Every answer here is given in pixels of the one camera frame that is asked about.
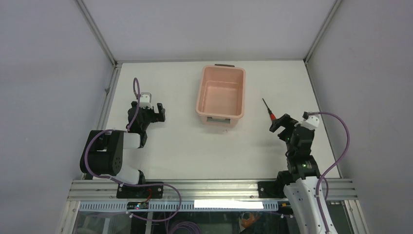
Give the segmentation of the red black screwdriver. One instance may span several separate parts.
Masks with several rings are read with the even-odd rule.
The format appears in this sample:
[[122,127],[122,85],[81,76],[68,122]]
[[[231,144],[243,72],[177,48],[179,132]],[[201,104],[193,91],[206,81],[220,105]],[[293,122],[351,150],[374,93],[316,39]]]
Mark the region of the red black screwdriver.
[[267,105],[266,101],[264,100],[264,98],[262,98],[262,101],[264,102],[266,108],[267,108],[267,112],[269,114],[269,117],[271,119],[271,121],[274,121],[276,119],[275,115],[273,114],[273,112],[271,111],[271,109],[269,108],[269,106]]

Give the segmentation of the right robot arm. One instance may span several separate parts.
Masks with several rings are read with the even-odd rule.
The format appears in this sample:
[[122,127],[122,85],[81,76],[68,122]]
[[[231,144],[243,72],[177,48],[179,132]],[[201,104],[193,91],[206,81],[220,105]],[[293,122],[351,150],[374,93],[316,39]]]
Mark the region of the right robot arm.
[[269,129],[275,132],[283,128],[278,137],[287,147],[287,170],[278,173],[275,192],[288,199],[302,234],[337,233],[322,191],[323,178],[311,154],[319,123],[320,120],[314,116],[305,116],[303,121],[297,121],[284,114],[273,119]]

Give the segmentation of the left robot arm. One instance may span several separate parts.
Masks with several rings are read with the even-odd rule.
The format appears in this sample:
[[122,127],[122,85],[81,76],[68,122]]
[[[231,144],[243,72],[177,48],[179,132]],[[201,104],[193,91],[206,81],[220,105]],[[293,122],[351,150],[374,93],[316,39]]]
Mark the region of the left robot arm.
[[147,128],[151,123],[164,122],[165,108],[156,104],[158,111],[149,103],[133,101],[128,110],[129,125],[123,130],[92,130],[89,133],[80,159],[81,172],[97,178],[107,178],[125,185],[135,198],[147,191],[144,173],[123,161],[125,149],[143,148],[147,142]]

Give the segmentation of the pink plastic bin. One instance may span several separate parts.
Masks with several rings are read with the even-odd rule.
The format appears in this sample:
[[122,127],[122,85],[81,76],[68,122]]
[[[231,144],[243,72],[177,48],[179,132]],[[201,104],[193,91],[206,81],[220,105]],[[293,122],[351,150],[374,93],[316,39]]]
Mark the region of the pink plastic bin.
[[207,65],[196,103],[205,125],[235,127],[244,116],[246,71],[229,64]]

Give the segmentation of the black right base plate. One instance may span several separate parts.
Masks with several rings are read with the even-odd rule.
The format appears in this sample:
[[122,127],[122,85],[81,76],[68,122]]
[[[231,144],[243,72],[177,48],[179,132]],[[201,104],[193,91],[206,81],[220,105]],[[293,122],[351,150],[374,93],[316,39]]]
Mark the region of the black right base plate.
[[277,180],[259,181],[257,185],[259,198],[286,198],[283,192],[284,184]]

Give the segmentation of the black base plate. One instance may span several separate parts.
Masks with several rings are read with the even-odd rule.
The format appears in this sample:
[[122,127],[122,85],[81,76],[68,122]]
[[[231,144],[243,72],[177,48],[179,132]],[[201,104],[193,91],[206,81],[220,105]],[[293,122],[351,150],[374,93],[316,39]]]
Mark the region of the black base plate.
[[161,182],[148,182],[145,187],[118,186],[116,198],[118,199],[161,199],[163,198],[164,186]]
[[286,198],[283,192],[284,184],[277,180],[259,181],[257,185],[259,198]]

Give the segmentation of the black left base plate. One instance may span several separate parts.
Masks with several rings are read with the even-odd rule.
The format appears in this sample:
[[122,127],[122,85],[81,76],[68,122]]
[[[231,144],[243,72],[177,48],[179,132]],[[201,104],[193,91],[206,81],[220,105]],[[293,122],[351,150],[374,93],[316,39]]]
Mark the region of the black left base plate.
[[148,182],[145,187],[118,186],[116,198],[118,199],[161,199],[163,198],[164,186],[161,182]]

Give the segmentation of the aluminium front rail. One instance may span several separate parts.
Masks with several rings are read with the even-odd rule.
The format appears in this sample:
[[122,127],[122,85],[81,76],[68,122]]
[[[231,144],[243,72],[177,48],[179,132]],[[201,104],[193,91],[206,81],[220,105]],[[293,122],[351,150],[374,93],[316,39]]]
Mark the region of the aluminium front rail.
[[[164,180],[163,198],[152,201],[193,201],[198,199],[225,199],[225,200],[265,200],[259,198],[259,181],[273,179],[233,179],[233,180]],[[129,200],[144,201],[146,199],[118,199],[116,192],[118,185],[109,180],[74,180],[69,190],[68,201],[112,201]]]

